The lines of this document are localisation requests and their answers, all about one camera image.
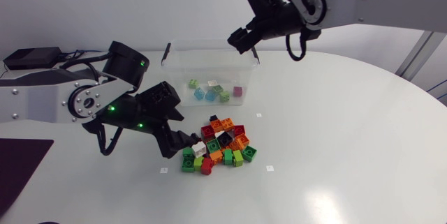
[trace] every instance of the clear plastic bin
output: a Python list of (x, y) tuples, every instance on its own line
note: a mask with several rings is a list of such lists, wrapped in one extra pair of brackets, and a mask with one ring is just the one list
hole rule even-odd
[[(174, 40), (166, 47), (161, 67), (169, 76), (183, 106), (191, 105), (242, 105), (249, 90), (251, 72), (259, 65), (256, 50), (239, 54), (226, 40)], [(189, 86), (197, 80), (205, 96), (195, 97), (196, 89)], [(229, 93), (213, 91), (220, 85)], [(216, 95), (213, 101), (206, 98), (207, 93)]]

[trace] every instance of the white table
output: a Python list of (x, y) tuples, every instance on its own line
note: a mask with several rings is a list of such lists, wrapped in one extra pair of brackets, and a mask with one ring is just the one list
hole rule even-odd
[[(163, 53), (144, 54), (140, 90), (165, 78)], [(151, 135), (125, 130), (105, 157), (81, 125), (1, 124), (2, 137), (55, 142), (0, 223), (447, 222), (446, 107), (360, 61), (259, 56), (243, 106), (178, 107), (186, 119), (171, 122), (199, 133), (210, 115), (231, 117), (258, 150), (252, 163), (183, 173)]]

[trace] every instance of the toy block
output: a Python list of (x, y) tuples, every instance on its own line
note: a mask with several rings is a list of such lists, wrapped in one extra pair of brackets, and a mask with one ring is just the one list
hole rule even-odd
[(198, 87), (196, 89), (196, 91), (194, 92), (194, 96), (198, 99), (198, 100), (202, 100), (203, 97), (205, 96), (205, 92), (202, 90), (202, 88)]
[(224, 91), (224, 88), (222, 88), (222, 86), (220, 85), (216, 85), (215, 87), (212, 87), (212, 90), (215, 92), (215, 94), (219, 94)]
[(211, 127), (213, 128), (214, 132), (217, 133), (221, 130), (224, 130), (224, 125), (222, 125), (220, 120), (214, 120), (210, 122)]
[(183, 172), (194, 172), (194, 157), (183, 157)]
[(244, 164), (244, 159), (243, 159), (242, 154), (240, 153), (239, 150), (234, 151), (233, 156), (234, 156), (233, 157), (233, 165), (235, 167), (239, 167)]
[(244, 144), (240, 141), (240, 139), (235, 139), (233, 142), (229, 144), (229, 147), (233, 151), (243, 150), (245, 148)]
[(212, 128), (212, 126), (203, 126), (202, 127), (202, 137), (204, 139), (214, 137), (214, 129)]
[(217, 116), (216, 115), (212, 115), (211, 117), (210, 117), (210, 122), (211, 121), (214, 121), (214, 120), (217, 120), (218, 118), (217, 118)]
[(196, 158), (207, 153), (207, 147), (205, 146), (205, 143), (203, 143), (203, 142), (197, 142), (197, 144), (193, 145), (191, 148), (193, 150), (193, 155)]
[(192, 79), (191, 81), (189, 81), (188, 87), (191, 89), (197, 89), (198, 88), (198, 81)]
[(242, 96), (242, 87), (233, 87), (233, 96), (241, 97)]
[(235, 137), (235, 140), (240, 140), (240, 142), (244, 145), (244, 148), (250, 144), (250, 140), (249, 138), (245, 135), (245, 133), (243, 134), (239, 134), (238, 136)]
[(194, 151), (191, 147), (183, 148), (183, 157), (194, 157)]
[(224, 165), (233, 164), (233, 152), (231, 151), (231, 149), (225, 149), (225, 151), (223, 151), (223, 157)]
[(233, 130), (235, 128), (235, 125), (233, 124), (233, 121), (230, 118), (221, 120), (221, 123), (222, 123), (222, 125), (224, 127), (223, 129), (225, 131), (230, 131), (230, 130)]
[(211, 158), (204, 158), (202, 162), (202, 167), (200, 168), (200, 171), (204, 175), (210, 175), (212, 172), (212, 166), (214, 163), (212, 162)]
[(254, 159), (254, 156), (256, 156), (256, 152), (257, 150), (255, 148), (247, 146), (244, 151), (242, 151), (242, 157), (251, 162)]
[(219, 145), (219, 142), (214, 139), (207, 142), (208, 151), (210, 151), (210, 154), (214, 153), (215, 151), (220, 150), (221, 146)]
[(209, 90), (205, 94), (205, 99), (208, 101), (214, 101), (214, 99), (216, 99), (216, 97), (217, 97), (217, 94), (214, 93), (213, 90)]
[(221, 147), (226, 147), (233, 141), (233, 138), (227, 132), (223, 132), (219, 137), (217, 137), (217, 140), (219, 141)]
[(200, 171), (201, 167), (202, 167), (202, 163), (203, 163), (203, 157), (198, 157), (194, 159), (194, 170), (195, 171)]
[(228, 91), (222, 91), (220, 94), (221, 96), (221, 102), (225, 103), (230, 100), (230, 93)]
[(223, 157), (224, 156), (222, 155), (221, 151), (215, 151), (214, 153), (210, 154), (210, 158), (214, 165), (217, 165), (217, 163), (221, 163)]
[(245, 128), (244, 126), (235, 126), (235, 136), (241, 135), (245, 133)]

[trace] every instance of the pile of lego bricks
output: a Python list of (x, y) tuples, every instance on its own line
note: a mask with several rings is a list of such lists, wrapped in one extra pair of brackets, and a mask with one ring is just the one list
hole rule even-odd
[(249, 146), (244, 126), (235, 126), (230, 118), (219, 120), (211, 116), (210, 124), (203, 126), (201, 132), (200, 142), (183, 149), (183, 172), (201, 171), (210, 175), (218, 163), (239, 167), (244, 160), (252, 162), (256, 156), (256, 149)]
[[(194, 96), (198, 100), (202, 100), (204, 97), (208, 101), (214, 101), (217, 96), (220, 96), (221, 103), (228, 102), (230, 100), (230, 92), (224, 91), (224, 88), (217, 84), (216, 81), (208, 81), (209, 90), (205, 94), (202, 88), (199, 87), (198, 80), (192, 79), (188, 83), (188, 87), (190, 89), (195, 89)], [(241, 97), (242, 96), (242, 87), (233, 87), (233, 96)]]

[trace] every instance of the black power supply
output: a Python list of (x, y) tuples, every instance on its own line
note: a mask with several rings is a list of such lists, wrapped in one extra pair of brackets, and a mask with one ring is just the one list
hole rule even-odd
[(3, 62), (10, 70), (52, 68), (57, 63), (59, 54), (61, 54), (59, 47), (19, 49), (6, 57)]

